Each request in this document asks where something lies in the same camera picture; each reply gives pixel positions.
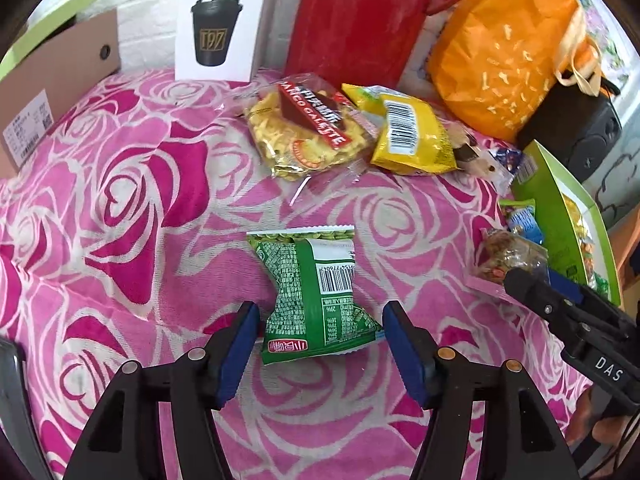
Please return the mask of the person right hand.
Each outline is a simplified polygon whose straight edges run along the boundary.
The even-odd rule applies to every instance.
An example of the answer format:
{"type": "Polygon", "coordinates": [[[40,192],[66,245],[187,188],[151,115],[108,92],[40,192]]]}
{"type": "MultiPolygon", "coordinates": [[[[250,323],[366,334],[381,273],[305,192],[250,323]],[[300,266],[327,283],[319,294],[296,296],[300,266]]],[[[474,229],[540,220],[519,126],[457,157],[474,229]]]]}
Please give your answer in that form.
{"type": "Polygon", "coordinates": [[[629,427],[629,424],[633,424],[638,417],[610,417],[592,422],[592,390],[593,388],[589,387],[578,398],[576,410],[567,426],[565,440],[568,445],[573,445],[590,434],[600,444],[618,445],[623,439],[625,429],[629,427]]]}

